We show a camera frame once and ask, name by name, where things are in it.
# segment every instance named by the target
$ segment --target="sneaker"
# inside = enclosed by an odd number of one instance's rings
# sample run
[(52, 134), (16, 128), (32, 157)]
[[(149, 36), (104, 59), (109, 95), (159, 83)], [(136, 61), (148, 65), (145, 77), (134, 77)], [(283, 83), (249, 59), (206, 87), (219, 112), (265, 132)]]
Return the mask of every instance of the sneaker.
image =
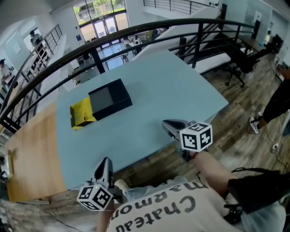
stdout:
[(262, 113), (260, 111), (257, 112), (256, 119), (258, 119), (259, 121), (261, 121), (261, 119), (262, 119)]
[(255, 119), (253, 117), (249, 118), (249, 123), (253, 129), (253, 131), (255, 132), (255, 134), (258, 134), (260, 129), (257, 128), (259, 121), (255, 121)]
[(122, 190), (122, 192), (124, 193), (125, 191), (131, 189), (127, 183), (122, 180), (122, 179), (119, 179), (117, 180), (115, 183), (114, 183), (115, 186), (117, 186), (120, 190)]

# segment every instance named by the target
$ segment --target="black box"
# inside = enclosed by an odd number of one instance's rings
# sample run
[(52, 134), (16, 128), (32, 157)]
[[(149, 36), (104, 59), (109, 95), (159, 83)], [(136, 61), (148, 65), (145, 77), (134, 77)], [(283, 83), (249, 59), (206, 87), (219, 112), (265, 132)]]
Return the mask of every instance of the black box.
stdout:
[(97, 121), (132, 105), (121, 79), (89, 92), (92, 114)]

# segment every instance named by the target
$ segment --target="glass door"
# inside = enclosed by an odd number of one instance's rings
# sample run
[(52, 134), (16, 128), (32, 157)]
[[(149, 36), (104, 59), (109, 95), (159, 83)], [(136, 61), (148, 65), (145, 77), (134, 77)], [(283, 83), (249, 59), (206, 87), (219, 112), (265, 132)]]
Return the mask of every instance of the glass door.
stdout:
[[(103, 20), (95, 23), (94, 25), (95, 25), (95, 28), (96, 28), (96, 31), (97, 31), (97, 34), (98, 34), (99, 38), (107, 35), (107, 31), (106, 31), (106, 28), (105, 28)], [(109, 47), (109, 46), (110, 46), (110, 44), (107, 43), (107, 44), (102, 45), (101, 47), (102, 48), (106, 48), (106, 47)]]
[[(108, 33), (111, 34), (111, 33), (114, 33), (117, 31), (117, 27), (116, 27), (116, 24), (115, 24), (115, 19), (114, 17), (111, 17), (111, 18), (107, 18), (105, 19), (105, 22), (106, 22), (106, 27), (107, 27), (107, 30), (108, 30)], [(120, 40), (114, 40), (111, 42), (111, 44), (116, 44), (118, 43)]]

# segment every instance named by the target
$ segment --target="light blue table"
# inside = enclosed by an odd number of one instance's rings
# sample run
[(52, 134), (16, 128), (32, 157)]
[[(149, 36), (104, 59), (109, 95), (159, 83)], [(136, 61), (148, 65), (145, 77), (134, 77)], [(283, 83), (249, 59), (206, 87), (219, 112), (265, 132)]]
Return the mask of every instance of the light blue table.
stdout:
[[(119, 78), (133, 105), (73, 130), (70, 105)], [(111, 158), (118, 171), (168, 145), (172, 139), (163, 131), (162, 120), (205, 121), (227, 104), (202, 76), (169, 51), (125, 63), (85, 82), (56, 102), (58, 155), (67, 188), (83, 185), (104, 157)]]

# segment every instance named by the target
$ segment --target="ceiling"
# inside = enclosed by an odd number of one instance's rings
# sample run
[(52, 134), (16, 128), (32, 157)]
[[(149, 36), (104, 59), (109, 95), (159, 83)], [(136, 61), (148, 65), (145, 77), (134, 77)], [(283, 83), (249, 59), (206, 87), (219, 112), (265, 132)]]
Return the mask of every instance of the ceiling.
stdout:
[(263, 0), (275, 8), (285, 19), (290, 21), (290, 6), (285, 0)]
[(35, 15), (47, 14), (82, 0), (0, 0), (0, 32)]
[(77, 2), (82, 2), (83, 0), (44, 0), (53, 11), (66, 6), (66, 5), (73, 5)]

